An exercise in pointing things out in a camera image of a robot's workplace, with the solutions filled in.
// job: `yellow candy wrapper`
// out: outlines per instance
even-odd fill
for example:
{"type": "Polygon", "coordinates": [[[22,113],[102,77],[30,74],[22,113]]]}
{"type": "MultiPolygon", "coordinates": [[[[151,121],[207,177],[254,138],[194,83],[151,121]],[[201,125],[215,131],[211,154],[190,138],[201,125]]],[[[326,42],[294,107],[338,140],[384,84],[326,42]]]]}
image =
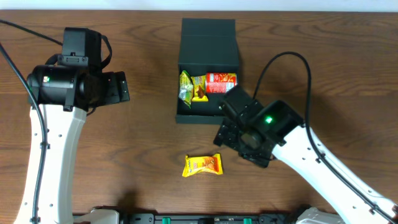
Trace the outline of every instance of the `yellow candy wrapper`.
{"type": "Polygon", "coordinates": [[[192,77],[193,83],[193,102],[208,102],[206,94],[206,75],[192,77]]]}
{"type": "Polygon", "coordinates": [[[200,172],[211,172],[213,174],[223,174],[220,153],[214,156],[191,157],[185,156],[185,168],[182,172],[183,177],[189,177],[200,172]]]}
{"type": "Polygon", "coordinates": [[[184,103],[191,108],[191,102],[193,98],[193,85],[191,77],[187,71],[182,71],[180,75],[180,91],[178,97],[184,101],[184,103]]]}

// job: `wood surface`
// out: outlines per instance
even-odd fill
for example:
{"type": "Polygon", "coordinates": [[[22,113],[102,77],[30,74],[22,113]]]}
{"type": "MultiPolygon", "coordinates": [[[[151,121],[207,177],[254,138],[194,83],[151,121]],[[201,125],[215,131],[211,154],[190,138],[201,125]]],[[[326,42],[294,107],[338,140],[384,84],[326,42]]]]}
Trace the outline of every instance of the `wood surface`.
{"type": "MultiPolygon", "coordinates": [[[[250,94],[275,54],[303,54],[313,72],[313,129],[354,173],[398,202],[398,14],[0,11],[0,18],[58,40],[66,26],[107,35],[113,58],[105,71],[126,73],[130,102],[98,108],[81,133],[74,212],[119,205],[131,212],[260,213],[303,203],[334,211],[282,162],[260,169],[214,146],[217,126],[175,124],[183,17],[236,19],[241,84],[250,94]],[[221,153],[224,175],[181,176],[186,154],[214,152],[221,153]]],[[[61,52],[5,25],[0,41],[25,76],[61,52]]],[[[306,84],[300,60],[286,56],[271,66],[258,98],[285,100],[303,114],[306,84]]],[[[27,93],[2,57],[0,108],[0,223],[11,223],[24,191],[30,118],[27,93]]]]}

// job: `white wall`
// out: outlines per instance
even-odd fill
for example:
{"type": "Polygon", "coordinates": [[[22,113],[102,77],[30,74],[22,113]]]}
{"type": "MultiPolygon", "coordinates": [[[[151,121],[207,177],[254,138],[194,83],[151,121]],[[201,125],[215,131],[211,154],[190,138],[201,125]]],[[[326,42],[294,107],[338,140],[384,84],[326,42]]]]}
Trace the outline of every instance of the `white wall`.
{"type": "Polygon", "coordinates": [[[0,9],[398,12],[398,0],[0,0],[0,9]]]}

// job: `snack package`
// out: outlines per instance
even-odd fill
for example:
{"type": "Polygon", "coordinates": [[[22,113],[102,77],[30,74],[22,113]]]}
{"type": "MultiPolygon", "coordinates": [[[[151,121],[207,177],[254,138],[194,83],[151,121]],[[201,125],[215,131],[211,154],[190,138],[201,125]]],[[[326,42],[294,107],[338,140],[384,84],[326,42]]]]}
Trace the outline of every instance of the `snack package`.
{"type": "Polygon", "coordinates": [[[206,92],[207,93],[226,93],[236,86],[235,73],[207,73],[206,92]]]}
{"type": "Polygon", "coordinates": [[[193,98],[193,85],[191,82],[191,77],[187,71],[182,71],[180,75],[180,91],[178,97],[191,108],[191,102],[193,98]]]}
{"type": "Polygon", "coordinates": [[[192,77],[193,82],[193,102],[207,102],[209,99],[206,94],[206,75],[192,77]]]}
{"type": "Polygon", "coordinates": [[[214,156],[200,156],[191,158],[185,156],[185,168],[182,172],[182,176],[189,177],[200,172],[211,172],[218,175],[223,174],[220,153],[217,153],[214,156]]]}

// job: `red can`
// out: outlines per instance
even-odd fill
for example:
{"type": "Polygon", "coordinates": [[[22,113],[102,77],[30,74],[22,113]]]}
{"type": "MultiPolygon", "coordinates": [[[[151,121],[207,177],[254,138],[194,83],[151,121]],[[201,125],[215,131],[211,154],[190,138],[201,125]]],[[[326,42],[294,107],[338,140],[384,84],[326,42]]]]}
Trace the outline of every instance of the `red can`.
{"type": "Polygon", "coordinates": [[[236,86],[235,73],[207,73],[206,93],[226,93],[236,86]]]}

